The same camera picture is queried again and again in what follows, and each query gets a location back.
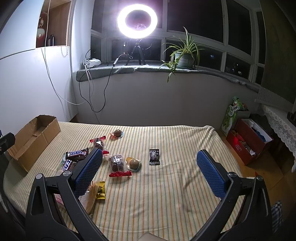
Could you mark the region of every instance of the yellow wrapper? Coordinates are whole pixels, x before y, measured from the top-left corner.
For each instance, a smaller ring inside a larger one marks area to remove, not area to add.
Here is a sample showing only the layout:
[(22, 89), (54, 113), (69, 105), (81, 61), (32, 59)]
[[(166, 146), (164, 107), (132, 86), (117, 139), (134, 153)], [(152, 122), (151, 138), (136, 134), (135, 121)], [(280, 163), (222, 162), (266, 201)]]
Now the yellow wrapper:
[(96, 199), (106, 199), (105, 182), (100, 182)]

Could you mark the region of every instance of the potted plant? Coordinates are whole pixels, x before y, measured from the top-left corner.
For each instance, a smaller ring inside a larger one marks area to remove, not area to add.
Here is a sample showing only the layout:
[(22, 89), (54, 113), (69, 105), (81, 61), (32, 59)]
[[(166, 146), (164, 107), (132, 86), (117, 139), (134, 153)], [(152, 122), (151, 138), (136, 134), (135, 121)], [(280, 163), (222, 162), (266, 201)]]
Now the potted plant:
[(170, 79), (170, 76), (172, 74), (175, 74), (176, 68), (179, 69), (195, 69), (195, 66), (198, 67), (200, 63), (200, 50), (198, 46), (193, 42), (192, 35), (189, 35), (187, 29), (183, 27), (186, 32), (185, 39), (179, 38), (183, 44), (184, 47), (181, 45), (171, 44), (164, 53), (170, 49), (173, 48), (174, 52), (170, 55), (170, 61), (166, 63), (162, 60), (163, 64), (159, 67), (159, 69), (162, 66), (167, 66), (170, 69), (170, 74), (168, 76), (168, 80)]

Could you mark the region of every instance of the metal screw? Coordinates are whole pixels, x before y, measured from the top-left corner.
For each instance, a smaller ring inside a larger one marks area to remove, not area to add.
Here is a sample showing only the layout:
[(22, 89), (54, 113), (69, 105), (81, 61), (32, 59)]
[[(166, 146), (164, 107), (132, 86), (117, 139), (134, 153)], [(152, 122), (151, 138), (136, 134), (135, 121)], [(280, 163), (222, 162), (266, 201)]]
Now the metal screw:
[(41, 177), (42, 177), (42, 174), (41, 173), (39, 173), (39, 174), (36, 175), (36, 179), (40, 179)]
[(235, 172), (229, 172), (228, 175), (232, 178), (237, 177), (237, 174)]
[(262, 176), (257, 176), (256, 177), (258, 181), (263, 181), (263, 177)]
[(69, 170), (66, 170), (63, 172), (63, 176), (67, 177), (71, 174), (71, 172)]

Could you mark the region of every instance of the lace cloth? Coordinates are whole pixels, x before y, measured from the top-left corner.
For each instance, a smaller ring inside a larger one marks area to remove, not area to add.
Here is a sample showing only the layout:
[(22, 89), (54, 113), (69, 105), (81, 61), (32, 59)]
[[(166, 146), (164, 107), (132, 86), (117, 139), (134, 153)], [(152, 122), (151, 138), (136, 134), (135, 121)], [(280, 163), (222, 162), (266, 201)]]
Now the lace cloth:
[(262, 109), (274, 132), (293, 153), (295, 160), (292, 172), (296, 171), (296, 127), (287, 119), (287, 112), (264, 104)]

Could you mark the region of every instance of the window sill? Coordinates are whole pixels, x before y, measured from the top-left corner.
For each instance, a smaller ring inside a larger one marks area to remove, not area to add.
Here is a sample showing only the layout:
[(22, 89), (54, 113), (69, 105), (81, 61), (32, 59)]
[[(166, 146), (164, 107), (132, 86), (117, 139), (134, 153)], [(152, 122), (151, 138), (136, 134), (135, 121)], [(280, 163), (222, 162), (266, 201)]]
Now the window sill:
[[(152, 62), (152, 61), (147, 61), (146, 65), (139, 65), (136, 64), (136, 62), (131, 62), (130, 65), (125, 66), (125, 62), (118, 62), (118, 64), (113, 68), (112, 74), (132, 74), (134, 72), (166, 72), (169, 73), (170, 70), (168, 67), (163, 66), (161, 69), (159, 69), (159, 66), (161, 65), (161, 62)], [(99, 66), (96, 68), (92, 68), (89, 70), (92, 79), (99, 79), (103, 78), (106, 76), (109, 76), (110, 71), (112, 69), (112, 64), (109, 63), (109, 66)], [(204, 67), (198, 67), (198, 70), (188, 70), (188, 69), (177, 69), (176, 73), (184, 73), (184, 74), (208, 74), (208, 75), (213, 75), (217, 76), (223, 79), (226, 79), (232, 83), (238, 83), (240, 85), (245, 85), (247, 88), (259, 92), (260, 86), (254, 83), (249, 82), (247, 79), (243, 79), (241, 77), (224, 73), (218, 70), (214, 69), (209, 69), (209, 68), (204, 68)], [(76, 80), (78, 82), (84, 82), (88, 81), (87, 76), (85, 74), (85, 70), (79, 70), (77, 71), (76, 74)]]

